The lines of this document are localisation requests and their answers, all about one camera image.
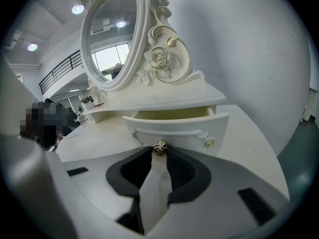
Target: ornate mirror frame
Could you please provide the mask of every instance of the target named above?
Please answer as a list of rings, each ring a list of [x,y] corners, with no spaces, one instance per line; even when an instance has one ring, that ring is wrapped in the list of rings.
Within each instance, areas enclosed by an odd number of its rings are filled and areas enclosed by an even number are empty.
[[[98,69],[93,63],[91,52],[88,52],[90,51],[90,47],[89,42],[87,41],[87,34],[91,30],[89,24],[92,22],[92,18],[95,16],[101,2],[102,0],[90,0],[86,5],[80,36],[81,57],[89,79],[94,83],[94,85],[100,89],[112,91],[121,89],[127,84],[127,82],[131,79],[132,71],[136,69],[137,64],[142,57],[146,44],[145,36],[147,35],[150,23],[150,7],[148,3],[149,0],[136,0],[137,19],[128,58],[118,76],[112,81],[106,81],[97,73]]]
[[[167,0],[136,0],[137,20],[128,58],[118,74],[107,81],[99,75],[86,37],[90,23],[102,0],[90,0],[87,4],[81,28],[81,57],[89,80],[99,89],[115,91],[131,84],[152,85],[153,81],[179,84],[196,78],[204,78],[201,71],[190,69],[186,46],[167,18],[171,16]]]

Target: railing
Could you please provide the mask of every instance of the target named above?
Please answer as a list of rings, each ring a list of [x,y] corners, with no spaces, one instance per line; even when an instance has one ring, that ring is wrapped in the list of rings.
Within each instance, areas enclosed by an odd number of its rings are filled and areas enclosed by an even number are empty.
[[[74,52],[60,64],[53,68],[39,83],[42,94],[44,94],[57,80],[65,74],[82,64],[80,50]]]

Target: white shelf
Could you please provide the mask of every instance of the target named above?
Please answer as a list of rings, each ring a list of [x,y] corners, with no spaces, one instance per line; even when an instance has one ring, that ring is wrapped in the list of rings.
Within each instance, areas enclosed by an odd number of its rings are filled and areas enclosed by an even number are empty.
[[[119,92],[111,96],[104,104],[85,111],[82,115],[99,113],[105,111],[156,111],[156,110],[174,110],[186,109],[200,106],[212,106],[226,100],[226,97],[219,90],[206,83],[204,88],[199,85],[189,85],[181,88],[169,86],[166,89],[150,88],[145,93],[146,88],[142,90],[134,88],[134,92]]]

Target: floor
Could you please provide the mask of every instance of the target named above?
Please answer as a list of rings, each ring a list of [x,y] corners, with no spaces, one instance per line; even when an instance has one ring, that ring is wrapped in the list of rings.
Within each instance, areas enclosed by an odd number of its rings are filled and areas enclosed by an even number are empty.
[[[319,165],[319,130],[314,119],[299,123],[278,156],[291,202],[297,201],[311,184]]]

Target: open drawer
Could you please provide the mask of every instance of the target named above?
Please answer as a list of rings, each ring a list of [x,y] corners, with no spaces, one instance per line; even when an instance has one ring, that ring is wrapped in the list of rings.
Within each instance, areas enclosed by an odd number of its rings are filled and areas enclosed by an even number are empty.
[[[81,115],[78,120],[81,125],[88,125],[88,124],[97,124],[104,119],[106,119],[110,115],[109,112],[100,112],[100,113],[92,113],[92,114],[85,114]]]
[[[128,130],[141,145],[164,139],[169,145],[217,155],[227,129],[228,113],[214,114],[210,107],[167,111],[139,111],[123,116]]]

